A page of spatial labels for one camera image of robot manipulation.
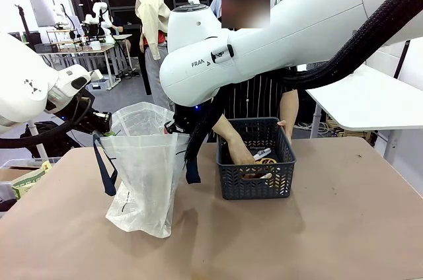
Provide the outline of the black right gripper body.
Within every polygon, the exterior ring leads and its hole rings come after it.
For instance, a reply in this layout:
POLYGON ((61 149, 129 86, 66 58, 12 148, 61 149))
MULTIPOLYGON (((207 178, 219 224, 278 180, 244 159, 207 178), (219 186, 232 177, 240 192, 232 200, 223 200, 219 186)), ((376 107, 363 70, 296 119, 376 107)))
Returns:
POLYGON ((199 110, 197 106, 186 107, 178 104, 174 105, 174 122, 185 134, 191 134, 199 120, 199 110))

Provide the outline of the person's left hand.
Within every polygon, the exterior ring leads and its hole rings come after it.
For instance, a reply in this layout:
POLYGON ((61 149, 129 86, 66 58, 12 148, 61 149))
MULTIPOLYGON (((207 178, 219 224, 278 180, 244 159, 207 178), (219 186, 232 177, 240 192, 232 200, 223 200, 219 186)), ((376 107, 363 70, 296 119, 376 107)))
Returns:
POLYGON ((284 130, 288 142, 292 143, 293 123, 281 120, 278 122, 278 125, 284 130))

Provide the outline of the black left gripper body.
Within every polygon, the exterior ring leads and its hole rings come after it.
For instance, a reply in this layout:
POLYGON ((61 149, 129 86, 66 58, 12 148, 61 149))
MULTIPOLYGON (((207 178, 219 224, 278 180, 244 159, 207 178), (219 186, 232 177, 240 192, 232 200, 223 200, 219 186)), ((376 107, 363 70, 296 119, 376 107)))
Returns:
POLYGON ((89 133, 108 133, 112 126, 112 114, 110 112, 89 112, 85 116, 85 126, 89 133))

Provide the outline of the person's right hand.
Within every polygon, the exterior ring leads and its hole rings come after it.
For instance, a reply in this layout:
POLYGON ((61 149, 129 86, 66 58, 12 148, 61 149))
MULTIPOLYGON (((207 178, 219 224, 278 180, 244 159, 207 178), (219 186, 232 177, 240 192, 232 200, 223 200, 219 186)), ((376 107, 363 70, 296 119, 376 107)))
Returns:
POLYGON ((234 164, 247 165, 255 163, 253 155, 241 139, 232 139, 227 145, 234 164))

